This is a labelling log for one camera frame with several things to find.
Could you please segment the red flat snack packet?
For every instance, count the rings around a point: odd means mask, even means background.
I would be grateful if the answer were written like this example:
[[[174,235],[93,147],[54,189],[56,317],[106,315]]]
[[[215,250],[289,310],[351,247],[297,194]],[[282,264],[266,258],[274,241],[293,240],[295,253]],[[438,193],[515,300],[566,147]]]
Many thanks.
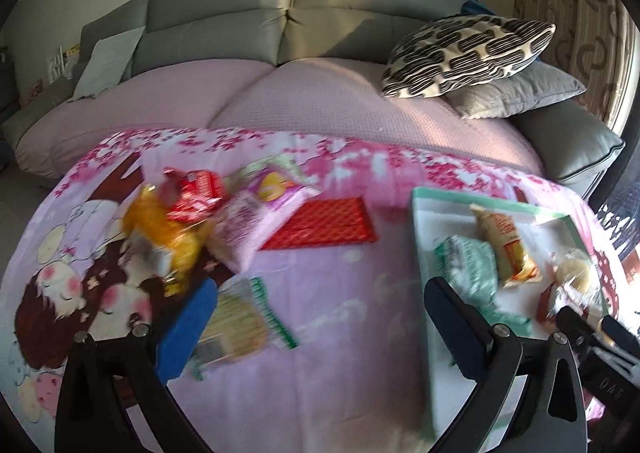
[[[374,243],[378,235],[363,198],[309,200],[262,251]]]

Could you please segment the black cream patterned pillow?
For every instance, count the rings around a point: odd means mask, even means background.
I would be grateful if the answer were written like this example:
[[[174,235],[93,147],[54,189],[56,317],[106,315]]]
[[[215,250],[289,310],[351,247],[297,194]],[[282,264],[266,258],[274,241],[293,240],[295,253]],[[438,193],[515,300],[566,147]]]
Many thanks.
[[[428,22],[390,53],[382,94],[436,98],[511,77],[535,62],[555,34],[553,23],[492,14]]]

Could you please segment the pink cartoon blanket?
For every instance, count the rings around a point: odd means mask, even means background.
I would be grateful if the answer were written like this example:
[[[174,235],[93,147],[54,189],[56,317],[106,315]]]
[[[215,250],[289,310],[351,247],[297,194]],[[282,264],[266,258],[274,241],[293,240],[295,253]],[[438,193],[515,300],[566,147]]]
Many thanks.
[[[126,254],[120,221],[165,168],[228,176],[293,161],[326,199],[359,198],[378,235],[341,247],[262,251],[250,275],[298,341],[221,362],[170,390],[217,452],[408,452],[421,433],[425,317],[413,191],[506,200],[573,219],[612,314],[639,323],[639,288],[578,194],[538,176],[409,147],[242,128],[143,129],[94,143],[37,208],[1,283],[1,392],[40,450],[54,448],[58,392],[78,331],[125,335],[166,299]]]

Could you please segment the yellow orange snack bag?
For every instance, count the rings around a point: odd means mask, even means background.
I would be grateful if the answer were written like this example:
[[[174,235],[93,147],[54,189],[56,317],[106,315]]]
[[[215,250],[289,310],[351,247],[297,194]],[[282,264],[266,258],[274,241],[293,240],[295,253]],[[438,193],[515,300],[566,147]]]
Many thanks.
[[[181,295],[189,288],[191,272],[211,225],[209,220],[195,224],[170,220],[169,210],[153,184],[140,189],[122,217],[130,251],[140,255],[163,281],[166,297]]]

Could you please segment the mint green tray box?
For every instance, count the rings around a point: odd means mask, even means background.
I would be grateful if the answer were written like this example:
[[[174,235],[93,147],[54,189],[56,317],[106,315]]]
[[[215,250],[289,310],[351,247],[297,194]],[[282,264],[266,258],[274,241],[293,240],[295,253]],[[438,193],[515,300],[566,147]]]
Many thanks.
[[[483,345],[482,341],[490,340],[492,333],[475,333],[447,296],[428,284],[438,276],[437,245],[448,236],[480,237],[471,210],[473,205],[512,216],[534,260],[542,267],[540,282],[499,288],[497,294],[497,309],[527,317],[530,336],[534,338],[549,337],[549,332],[535,321],[535,317],[540,294],[551,284],[552,251],[564,247],[587,251],[582,233],[566,213],[470,193],[431,188],[412,191],[414,240],[425,305],[423,327],[428,404],[424,413],[424,430],[434,440],[445,433],[462,410],[476,386],[475,377],[484,373],[483,361],[490,354],[490,347]]]

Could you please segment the grey pillow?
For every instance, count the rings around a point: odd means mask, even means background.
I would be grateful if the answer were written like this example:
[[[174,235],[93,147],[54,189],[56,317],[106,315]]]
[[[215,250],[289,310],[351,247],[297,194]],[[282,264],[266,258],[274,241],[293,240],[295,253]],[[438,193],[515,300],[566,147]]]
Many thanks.
[[[508,118],[582,95],[578,78],[544,62],[510,77],[448,92],[445,100],[463,118]]]

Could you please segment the magazines by wall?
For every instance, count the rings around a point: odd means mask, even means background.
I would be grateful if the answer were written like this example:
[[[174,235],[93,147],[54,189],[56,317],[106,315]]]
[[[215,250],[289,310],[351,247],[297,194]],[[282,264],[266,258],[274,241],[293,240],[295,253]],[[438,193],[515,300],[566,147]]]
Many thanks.
[[[32,101],[35,99],[44,88],[55,83],[57,80],[64,78],[64,80],[71,80],[73,76],[73,69],[79,61],[80,45],[76,44],[70,48],[63,49],[58,47],[56,53],[47,63],[47,80],[37,80],[30,89],[27,99]]]

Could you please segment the pink snack bag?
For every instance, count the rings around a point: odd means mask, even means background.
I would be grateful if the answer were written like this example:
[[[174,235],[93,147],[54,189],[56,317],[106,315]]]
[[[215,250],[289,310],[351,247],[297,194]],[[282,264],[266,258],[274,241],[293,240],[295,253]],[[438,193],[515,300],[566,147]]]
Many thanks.
[[[248,269],[256,253],[320,191],[277,165],[254,173],[212,217],[207,249],[233,273]]]

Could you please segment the patterned beige curtain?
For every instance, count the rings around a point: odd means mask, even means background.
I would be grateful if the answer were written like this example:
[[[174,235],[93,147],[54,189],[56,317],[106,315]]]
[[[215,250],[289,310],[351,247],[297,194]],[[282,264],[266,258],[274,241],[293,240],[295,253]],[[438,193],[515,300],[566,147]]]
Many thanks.
[[[556,25],[542,60],[586,85],[578,102],[620,135],[639,81],[639,30],[622,0],[514,0],[514,12]]]

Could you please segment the grey sofa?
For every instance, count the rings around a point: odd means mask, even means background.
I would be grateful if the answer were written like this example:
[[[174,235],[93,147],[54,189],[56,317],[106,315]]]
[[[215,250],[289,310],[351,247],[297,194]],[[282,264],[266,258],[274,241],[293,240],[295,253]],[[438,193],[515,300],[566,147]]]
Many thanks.
[[[253,60],[275,68],[303,59],[382,65],[405,36],[460,11],[467,0],[130,0],[81,32],[88,64],[100,39],[144,28],[119,84],[165,66]],[[546,177],[580,195],[598,184],[624,143],[576,100],[510,118],[534,148]]]

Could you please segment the green-edged cracker packet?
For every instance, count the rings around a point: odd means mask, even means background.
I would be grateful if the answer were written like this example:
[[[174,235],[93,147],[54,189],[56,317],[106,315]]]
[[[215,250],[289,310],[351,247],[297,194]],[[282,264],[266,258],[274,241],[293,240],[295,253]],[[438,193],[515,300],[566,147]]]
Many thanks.
[[[299,340],[269,303],[261,277],[241,277],[218,291],[217,306],[188,362],[197,381],[218,363],[238,362],[269,346],[293,350]]]

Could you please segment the blue cloth behind pillows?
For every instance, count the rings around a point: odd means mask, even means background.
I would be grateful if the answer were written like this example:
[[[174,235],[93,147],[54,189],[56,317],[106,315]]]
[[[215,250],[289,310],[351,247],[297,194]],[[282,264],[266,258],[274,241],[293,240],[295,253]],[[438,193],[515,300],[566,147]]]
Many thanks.
[[[461,6],[460,13],[464,16],[494,16],[495,13],[476,0],[467,0]]]

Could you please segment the clear wrapped bun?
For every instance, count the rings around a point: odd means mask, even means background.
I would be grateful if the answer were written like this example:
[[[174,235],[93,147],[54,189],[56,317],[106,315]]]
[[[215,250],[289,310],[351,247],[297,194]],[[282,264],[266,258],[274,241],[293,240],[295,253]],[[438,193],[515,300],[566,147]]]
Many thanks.
[[[549,333],[556,332],[559,311],[570,307],[582,320],[597,325],[608,314],[596,267],[578,248],[561,247],[549,257],[550,285],[540,294],[536,320]]]

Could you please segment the red snack bag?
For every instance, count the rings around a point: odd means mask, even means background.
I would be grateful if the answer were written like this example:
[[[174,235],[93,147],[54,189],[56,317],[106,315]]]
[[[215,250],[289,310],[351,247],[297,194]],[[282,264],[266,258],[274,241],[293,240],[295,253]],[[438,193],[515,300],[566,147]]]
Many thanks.
[[[180,224],[197,224],[209,218],[228,196],[224,181],[206,169],[184,172],[166,167],[164,176],[172,187],[174,198],[167,218]]]

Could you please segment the orange yellow snack bar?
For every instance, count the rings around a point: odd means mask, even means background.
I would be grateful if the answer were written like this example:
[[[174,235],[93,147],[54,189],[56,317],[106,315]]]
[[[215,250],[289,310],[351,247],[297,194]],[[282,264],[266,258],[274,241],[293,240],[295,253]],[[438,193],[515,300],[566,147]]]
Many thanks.
[[[511,215],[485,210],[471,204],[478,230],[490,244],[496,256],[499,281],[505,288],[526,283],[538,283],[542,275],[536,261],[516,228]]]

